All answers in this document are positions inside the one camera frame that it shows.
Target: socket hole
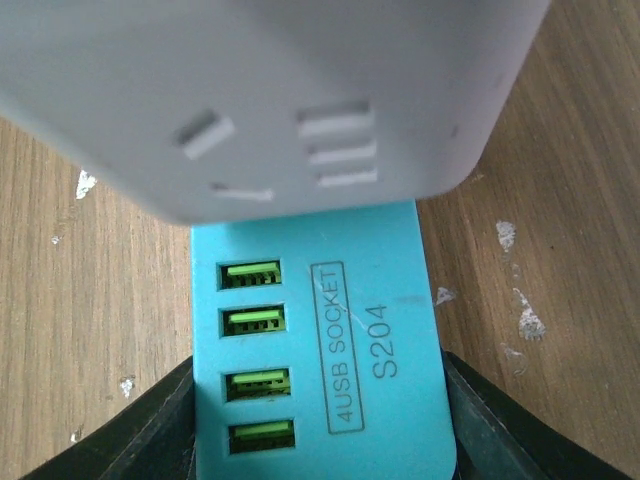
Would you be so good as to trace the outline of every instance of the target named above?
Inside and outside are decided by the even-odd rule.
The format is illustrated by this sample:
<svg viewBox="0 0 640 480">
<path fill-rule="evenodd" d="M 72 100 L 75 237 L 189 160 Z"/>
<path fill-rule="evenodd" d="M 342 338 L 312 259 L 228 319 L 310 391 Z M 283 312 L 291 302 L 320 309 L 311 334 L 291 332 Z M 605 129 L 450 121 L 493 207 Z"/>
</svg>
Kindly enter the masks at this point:
<svg viewBox="0 0 640 480">
<path fill-rule="evenodd" d="M 298 112 L 297 124 L 301 137 L 367 129 L 373 126 L 373 111 L 365 100 L 311 107 Z"/>
<path fill-rule="evenodd" d="M 318 176 L 317 185 L 321 188 L 350 187 L 378 181 L 378 169 L 367 168 L 351 172 L 328 173 Z"/>
<path fill-rule="evenodd" d="M 376 150 L 373 138 L 362 137 L 315 143 L 307 149 L 307 153 L 310 164 L 325 165 L 373 158 Z"/>
<path fill-rule="evenodd" d="M 271 188 L 261 190 L 237 188 L 224 183 L 211 183 L 209 186 L 216 198 L 246 200 L 252 202 L 271 202 L 275 198 L 275 192 Z"/>
<path fill-rule="evenodd" d="M 230 118 L 205 110 L 181 128 L 175 141 L 190 160 L 198 160 L 235 133 Z"/>
</svg>

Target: power strip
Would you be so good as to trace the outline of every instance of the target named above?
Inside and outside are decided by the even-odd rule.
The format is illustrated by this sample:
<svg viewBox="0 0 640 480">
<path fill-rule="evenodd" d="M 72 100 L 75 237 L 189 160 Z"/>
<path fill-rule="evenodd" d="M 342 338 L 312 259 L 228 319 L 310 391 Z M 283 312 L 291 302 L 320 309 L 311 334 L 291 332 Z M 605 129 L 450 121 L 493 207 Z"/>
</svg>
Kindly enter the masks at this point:
<svg viewBox="0 0 640 480">
<path fill-rule="evenodd" d="M 476 165 L 549 0 L 0 2 L 0 112 L 164 218 L 429 197 Z"/>
<path fill-rule="evenodd" d="M 413 202 L 192 232 L 199 479 L 451 479 Z"/>
</svg>

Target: white power strip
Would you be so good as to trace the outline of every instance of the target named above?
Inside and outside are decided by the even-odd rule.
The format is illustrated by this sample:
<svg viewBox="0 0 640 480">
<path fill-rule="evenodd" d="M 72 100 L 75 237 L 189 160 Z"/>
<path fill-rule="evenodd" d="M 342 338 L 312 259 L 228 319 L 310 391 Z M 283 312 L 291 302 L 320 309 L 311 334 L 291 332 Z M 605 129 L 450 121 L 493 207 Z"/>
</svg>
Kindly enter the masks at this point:
<svg viewBox="0 0 640 480">
<path fill-rule="evenodd" d="M 548 0 L 9 0 L 0 111 L 196 224 L 436 195 Z"/>
</svg>

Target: wooden table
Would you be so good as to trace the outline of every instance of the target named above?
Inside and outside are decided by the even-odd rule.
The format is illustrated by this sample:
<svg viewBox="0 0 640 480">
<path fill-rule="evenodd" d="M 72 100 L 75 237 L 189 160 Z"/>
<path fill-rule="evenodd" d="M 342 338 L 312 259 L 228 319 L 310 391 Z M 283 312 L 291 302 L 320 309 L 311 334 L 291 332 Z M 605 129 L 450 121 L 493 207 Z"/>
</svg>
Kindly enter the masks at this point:
<svg viewBox="0 0 640 480">
<path fill-rule="evenodd" d="M 188 229 L 77 177 L 0 121 L 2 478 L 191 351 Z M 556 1 L 478 168 L 420 209 L 443 345 L 640 477 L 640 2 Z"/>
</svg>

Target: blue usb socket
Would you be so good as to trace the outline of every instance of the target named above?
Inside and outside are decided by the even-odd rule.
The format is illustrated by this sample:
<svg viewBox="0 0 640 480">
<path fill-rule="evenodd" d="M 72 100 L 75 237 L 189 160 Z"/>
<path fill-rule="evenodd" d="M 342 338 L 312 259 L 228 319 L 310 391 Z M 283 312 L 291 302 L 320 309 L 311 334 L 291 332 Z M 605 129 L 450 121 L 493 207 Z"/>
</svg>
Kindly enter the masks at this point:
<svg viewBox="0 0 640 480">
<path fill-rule="evenodd" d="M 197 227 L 199 479 L 455 468 L 413 202 Z"/>
</svg>

